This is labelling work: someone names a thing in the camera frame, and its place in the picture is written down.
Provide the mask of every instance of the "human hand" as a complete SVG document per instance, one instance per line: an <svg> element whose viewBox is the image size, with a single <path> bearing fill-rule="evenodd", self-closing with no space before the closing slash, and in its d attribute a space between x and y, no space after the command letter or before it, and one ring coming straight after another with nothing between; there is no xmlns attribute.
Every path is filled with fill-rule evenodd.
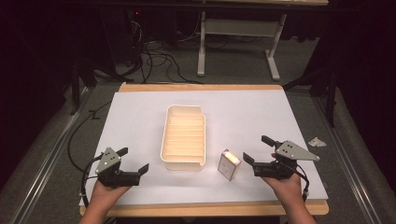
<svg viewBox="0 0 396 224"><path fill-rule="evenodd" d="M105 187L100 181L96 181L91 201L82 217L80 224L83 223L102 223L108 210L116 204L117 200L131 187L118 187L116 189Z"/></svg>
<svg viewBox="0 0 396 224"><path fill-rule="evenodd" d="M291 209L298 204L304 204L301 193L301 178L297 174L293 174L289 179L275 179L270 177L262 177L273 190L276 197L282 203L285 210Z"/></svg>
<svg viewBox="0 0 396 224"><path fill-rule="evenodd" d="M131 187L105 187L100 181L96 181L93 186L90 206L100 206L102 209L108 211L116 204L119 197L121 197Z"/></svg>
<svg viewBox="0 0 396 224"><path fill-rule="evenodd" d="M262 180L273 189L276 197L282 203L290 224L317 223L305 207L301 191L301 178L297 174L293 174L289 179L278 180L262 177Z"/></svg>

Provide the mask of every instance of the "small white object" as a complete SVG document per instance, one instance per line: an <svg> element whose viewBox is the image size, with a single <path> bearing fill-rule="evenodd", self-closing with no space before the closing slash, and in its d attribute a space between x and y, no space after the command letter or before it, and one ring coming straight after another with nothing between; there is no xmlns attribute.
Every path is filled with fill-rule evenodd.
<svg viewBox="0 0 396 224"><path fill-rule="evenodd" d="M218 170L231 181L236 175L239 164L241 161L229 149L225 149L221 153Z"/></svg>
<svg viewBox="0 0 396 224"><path fill-rule="evenodd" d="M308 142L311 147L326 147L326 143L320 141L317 137Z"/></svg>

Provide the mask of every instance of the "metal rail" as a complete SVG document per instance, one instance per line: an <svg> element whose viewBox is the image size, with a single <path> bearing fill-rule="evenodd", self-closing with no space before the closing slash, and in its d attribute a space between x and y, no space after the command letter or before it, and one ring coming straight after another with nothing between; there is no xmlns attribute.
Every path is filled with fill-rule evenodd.
<svg viewBox="0 0 396 224"><path fill-rule="evenodd" d="M331 125L327 121L327 118L325 116L326 110L324 105L322 104L322 102L318 97L313 98L313 102L315 107L319 111L319 114L321 115L323 122L325 123L327 129L329 130L332 140L335 143L336 152L342 164L342 168L346 175L346 179L348 180L349 186L351 187L353 193L355 194L356 200L358 201L358 204L361 207L361 211L363 212L364 217L367 220L367 223L368 224L382 223L377 212L375 211L375 208L370 200L370 197L366 192L366 187L364 187L363 183L361 182L361 179L356 173L356 170L352 162L350 161L349 156L347 155L347 151L343 147L343 144L341 143L341 140L339 139L336 130L333 127L331 127Z"/></svg>
<svg viewBox="0 0 396 224"><path fill-rule="evenodd" d="M73 124L76 122L79 116L79 111L82 106L86 103L88 96L89 96L88 88L85 88L82 91L81 96L83 97L81 107L75 113L74 116L70 117L69 121L66 124L66 127L60 134L59 138L57 139L54 147L47 155L46 159L44 159L43 164L41 165L35 180L32 186L29 188L28 193L26 194L23 202L20 204L17 212L15 213L14 217L11 219L10 223L26 223L29 216L31 215L33 209L35 208L35 204L38 201L44 187L48 180L50 179L50 175L55 168L56 163L58 162L61 154L62 154L62 147L64 145L64 141L67 139Z"/></svg>

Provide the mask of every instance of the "small white box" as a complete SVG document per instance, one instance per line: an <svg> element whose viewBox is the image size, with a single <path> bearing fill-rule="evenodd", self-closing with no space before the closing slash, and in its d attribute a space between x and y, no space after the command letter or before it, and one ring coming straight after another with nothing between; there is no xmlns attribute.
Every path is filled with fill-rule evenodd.
<svg viewBox="0 0 396 224"><path fill-rule="evenodd" d="M198 105L171 105L161 159L168 170L199 171L205 164L205 115Z"/></svg>
<svg viewBox="0 0 396 224"><path fill-rule="evenodd" d="M236 175L241 161L229 150L225 149L220 156L218 170L230 181Z"/></svg>

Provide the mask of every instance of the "white metal frame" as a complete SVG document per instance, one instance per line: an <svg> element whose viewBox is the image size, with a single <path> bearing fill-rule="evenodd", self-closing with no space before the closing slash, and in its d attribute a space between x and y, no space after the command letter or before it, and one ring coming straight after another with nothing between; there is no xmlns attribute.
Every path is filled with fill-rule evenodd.
<svg viewBox="0 0 396 224"><path fill-rule="evenodd" d="M201 17L201 44L198 55L198 77L205 75L205 35L250 35L250 36L271 36L273 45L271 49L265 51L271 76L274 81L280 80L277 72L274 54L283 26L285 25L286 14L282 14L279 21L238 21L238 20L213 20L206 19L205 12Z"/></svg>

